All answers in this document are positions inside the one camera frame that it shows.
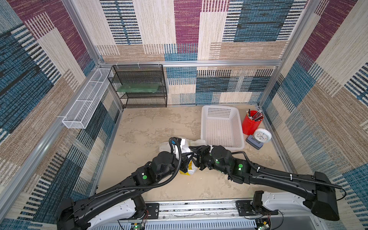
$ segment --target white wire basket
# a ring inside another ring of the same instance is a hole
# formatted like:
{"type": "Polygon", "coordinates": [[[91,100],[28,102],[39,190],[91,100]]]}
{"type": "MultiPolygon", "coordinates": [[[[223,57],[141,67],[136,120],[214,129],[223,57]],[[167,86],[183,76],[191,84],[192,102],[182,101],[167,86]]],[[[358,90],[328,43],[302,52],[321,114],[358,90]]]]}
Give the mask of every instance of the white wire basket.
{"type": "Polygon", "coordinates": [[[109,85],[110,69],[100,68],[91,77],[78,99],[63,119],[67,128],[85,129],[109,85]]]}
{"type": "Polygon", "coordinates": [[[222,145],[230,151],[242,150],[244,137],[239,110],[229,106],[203,106],[201,139],[207,145],[222,145]]]}

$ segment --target beige floor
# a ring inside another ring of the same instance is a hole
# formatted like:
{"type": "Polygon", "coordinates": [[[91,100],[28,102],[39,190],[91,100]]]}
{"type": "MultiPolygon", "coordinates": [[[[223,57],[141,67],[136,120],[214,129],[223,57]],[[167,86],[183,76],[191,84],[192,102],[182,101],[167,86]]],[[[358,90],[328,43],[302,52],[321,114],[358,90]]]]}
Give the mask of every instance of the beige floor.
{"type": "MultiPolygon", "coordinates": [[[[239,109],[242,121],[246,110],[254,109],[254,106],[249,105],[235,107],[239,109]]],[[[201,109],[201,106],[125,109],[98,192],[119,183],[138,167],[151,161],[157,156],[160,143],[168,141],[170,137],[200,139],[201,109]]],[[[245,142],[243,151],[251,161],[272,169],[284,170],[271,142],[265,143],[260,150],[245,142]]],[[[142,196],[145,201],[249,198],[257,190],[279,191],[263,185],[237,184],[228,181],[226,175],[216,170],[205,169],[197,170],[191,176],[178,174],[169,184],[152,189],[142,196]]]]}

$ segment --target red wire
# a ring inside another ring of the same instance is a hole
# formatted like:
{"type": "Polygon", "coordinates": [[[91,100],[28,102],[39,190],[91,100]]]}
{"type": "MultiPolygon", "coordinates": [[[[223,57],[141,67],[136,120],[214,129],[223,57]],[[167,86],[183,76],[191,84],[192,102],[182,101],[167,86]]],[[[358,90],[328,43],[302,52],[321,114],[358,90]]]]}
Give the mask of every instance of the red wire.
{"type": "Polygon", "coordinates": [[[270,224],[270,229],[271,229],[271,220],[270,220],[270,214],[269,213],[267,214],[267,217],[268,217],[268,223],[270,224]]]}

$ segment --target red pen holder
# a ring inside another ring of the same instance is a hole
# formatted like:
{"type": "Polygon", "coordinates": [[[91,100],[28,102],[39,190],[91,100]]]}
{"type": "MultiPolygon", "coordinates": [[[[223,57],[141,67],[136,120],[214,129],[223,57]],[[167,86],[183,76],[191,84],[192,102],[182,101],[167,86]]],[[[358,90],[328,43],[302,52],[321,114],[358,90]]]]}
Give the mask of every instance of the red pen holder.
{"type": "MultiPolygon", "coordinates": [[[[251,117],[254,116],[257,113],[256,110],[251,110],[251,117]]],[[[258,129],[259,124],[262,122],[260,121],[253,121],[249,119],[248,116],[245,116],[245,119],[243,121],[243,124],[241,125],[243,129],[243,133],[245,135],[252,135],[256,129],[258,129]]]]}

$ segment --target white plastic bag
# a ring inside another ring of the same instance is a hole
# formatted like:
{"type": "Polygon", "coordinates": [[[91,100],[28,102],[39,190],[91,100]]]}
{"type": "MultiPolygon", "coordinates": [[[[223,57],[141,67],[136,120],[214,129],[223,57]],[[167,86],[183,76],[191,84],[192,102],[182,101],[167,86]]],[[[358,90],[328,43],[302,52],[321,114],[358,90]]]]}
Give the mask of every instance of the white plastic bag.
{"type": "MultiPolygon", "coordinates": [[[[189,153],[192,152],[189,148],[189,146],[200,146],[200,145],[206,145],[206,141],[205,140],[196,140],[196,141],[192,141],[192,140],[188,140],[185,139],[183,137],[179,137],[181,138],[181,143],[180,143],[180,148],[181,148],[181,152],[182,153],[189,153]]],[[[176,158],[178,159],[178,148],[175,145],[175,153],[176,153],[176,158]]],[[[170,152],[170,146],[169,146],[169,142],[163,142],[160,144],[159,147],[159,151],[167,151],[170,152]]],[[[179,171],[181,174],[184,175],[193,175],[195,173],[195,171],[197,171],[197,167],[194,165],[193,161],[191,160],[188,164],[188,172],[184,173],[182,171],[179,171]]]]}

